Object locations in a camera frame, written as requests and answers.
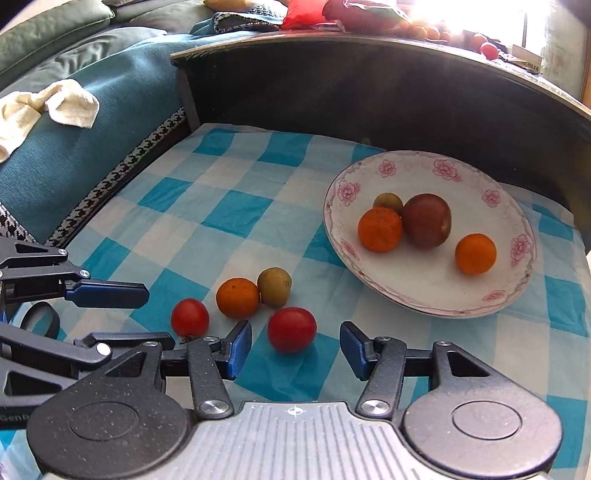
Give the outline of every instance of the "red cherry tomato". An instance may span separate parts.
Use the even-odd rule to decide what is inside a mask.
[[[480,47],[480,53],[482,53],[487,60],[496,60],[499,58],[499,49],[492,43],[483,43]]]
[[[209,327],[207,308],[195,299],[181,300],[170,314],[170,326],[179,337],[202,337]]]
[[[316,335],[316,320],[308,310],[287,307],[269,319],[267,337],[281,353],[297,353],[308,347]]]
[[[472,40],[470,41],[470,46],[472,47],[472,50],[480,51],[480,47],[482,47],[482,44],[486,42],[488,42],[488,38],[486,38],[484,35],[480,33],[477,33],[472,37]]]

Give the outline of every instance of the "red object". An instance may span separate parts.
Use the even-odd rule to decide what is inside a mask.
[[[326,0],[291,0],[287,15],[281,24],[282,30],[305,30],[312,25],[325,23],[322,9]]]
[[[488,42],[488,38],[486,38],[484,35],[480,33],[477,33],[476,35],[474,35],[474,37],[472,37],[472,40],[470,41],[470,46],[472,47],[472,50],[480,51],[480,47],[482,47],[482,44],[486,42]]]
[[[480,47],[480,53],[482,53],[487,60],[496,60],[499,58],[499,49],[492,43],[483,43]]]
[[[402,10],[374,0],[328,0],[322,14],[327,20],[340,21],[346,31],[355,33],[396,32],[410,26]]]
[[[308,310],[287,307],[269,319],[267,337],[281,353],[298,353],[308,347],[316,335],[316,320]]]
[[[170,326],[179,337],[202,337],[209,327],[209,313],[196,299],[178,302],[170,314]]]

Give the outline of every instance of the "blue and white checkered cloth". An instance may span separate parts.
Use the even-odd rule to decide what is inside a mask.
[[[564,441],[555,480],[583,479],[589,461],[591,274],[570,212],[506,186],[537,236],[539,262],[526,292],[499,313],[439,319],[407,310],[365,287],[340,262],[322,224],[330,182],[350,163],[379,150],[332,138],[205,125],[165,153],[113,198],[69,246],[93,278],[143,282],[150,301],[136,310],[80,309],[56,301],[65,340],[91,331],[169,330],[186,297],[209,309],[209,334],[234,321],[216,308],[231,277],[256,280],[279,266],[293,278],[289,305],[318,321],[313,346],[296,356],[270,347],[271,310],[251,318],[254,344],[236,382],[235,401],[355,401],[363,389],[339,350],[339,326],[353,320],[368,336],[390,335],[410,348],[450,340],[546,400],[560,415]],[[425,393],[407,379],[402,402]],[[34,480],[38,470],[23,431],[2,432],[2,476]]]

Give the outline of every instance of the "plate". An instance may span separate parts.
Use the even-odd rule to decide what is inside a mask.
[[[442,197],[452,211],[445,243],[424,251],[402,236],[386,254],[366,250],[357,224],[384,192],[403,202],[419,193]],[[324,226],[337,255],[357,278],[390,300],[439,317],[501,310],[524,291],[536,259],[529,220],[499,183],[464,162],[427,152],[380,153],[343,170],[326,194]],[[495,265],[476,277],[461,273],[454,258],[457,243],[470,233],[484,233],[497,248]]]

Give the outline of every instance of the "towel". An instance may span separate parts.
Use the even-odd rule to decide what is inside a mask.
[[[72,79],[54,82],[39,93],[9,93],[0,99],[0,163],[22,145],[43,110],[59,124],[90,128],[99,101]]]

